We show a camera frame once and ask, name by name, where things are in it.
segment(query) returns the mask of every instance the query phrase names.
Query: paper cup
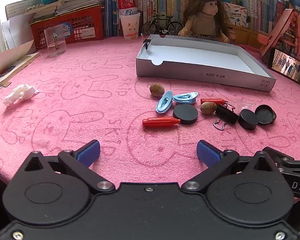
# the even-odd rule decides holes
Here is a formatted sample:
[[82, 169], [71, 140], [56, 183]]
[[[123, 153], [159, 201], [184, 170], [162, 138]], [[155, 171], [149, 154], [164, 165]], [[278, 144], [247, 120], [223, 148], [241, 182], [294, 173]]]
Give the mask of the paper cup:
[[135, 15], [119, 15], [125, 40], [135, 40], [139, 34], [140, 13]]

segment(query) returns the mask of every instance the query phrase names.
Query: smartphone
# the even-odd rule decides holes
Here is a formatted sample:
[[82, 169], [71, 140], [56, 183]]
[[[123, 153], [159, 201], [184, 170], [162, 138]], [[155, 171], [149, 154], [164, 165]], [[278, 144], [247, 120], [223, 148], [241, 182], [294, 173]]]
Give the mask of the smartphone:
[[300, 61], [272, 48], [268, 68], [300, 84]]

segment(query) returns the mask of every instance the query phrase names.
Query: red can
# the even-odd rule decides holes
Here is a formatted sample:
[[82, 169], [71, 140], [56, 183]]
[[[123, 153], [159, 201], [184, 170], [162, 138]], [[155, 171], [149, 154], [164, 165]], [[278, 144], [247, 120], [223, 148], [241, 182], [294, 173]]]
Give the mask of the red can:
[[134, 15], [138, 13], [136, 0], [118, 0], [119, 15]]

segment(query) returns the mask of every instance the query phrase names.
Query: pink tablecloth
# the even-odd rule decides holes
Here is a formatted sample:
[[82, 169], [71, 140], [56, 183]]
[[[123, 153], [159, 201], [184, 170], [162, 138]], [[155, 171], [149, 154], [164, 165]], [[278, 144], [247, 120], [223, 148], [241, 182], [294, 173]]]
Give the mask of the pink tablecloth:
[[[205, 166], [196, 156], [204, 139], [224, 150], [253, 155], [265, 146], [300, 160], [300, 86], [277, 73], [271, 93], [218, 84], [138, 78], [135, 59], [139, 38], [120, 37], [67, 46], [66, 53], [46, 54], [18, 73], [0, 90], [0, 177], [9, 180], [35, 149], [56, 155], [78, 149], [92, 139], [101, 143], [101, 155], [90, 168], [114, 182], [183, 183]], [[256, 52], [250, 53], [260, 60]], [[170, 129], [145, 129], [141, 121], [156, 116], [156, 98], [149, 86], [160, 82], [174, 94], [197, 91], [198, 98], [224, 98], [270, 105], [277, 113], [274, 125], [244, 130], [238, 123], [216, 130], [216, 116], [199, 112], [193, 125]], [[19, 84], [35, 86], [40, 93], [31, 100], [5, 107], [3, 98]], [[174, 105], [166, 113], [171, 116]]]

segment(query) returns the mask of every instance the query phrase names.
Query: grid board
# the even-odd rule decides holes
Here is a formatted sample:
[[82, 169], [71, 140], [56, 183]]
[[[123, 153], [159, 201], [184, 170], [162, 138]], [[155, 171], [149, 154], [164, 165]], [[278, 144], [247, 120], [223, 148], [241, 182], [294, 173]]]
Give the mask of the grid board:
[[7, 20], [11, 17], [23, 14], [30, 6], [40, 4], [41, 0], [23, 0], [20, 2], [10, 3], [6, 5]]

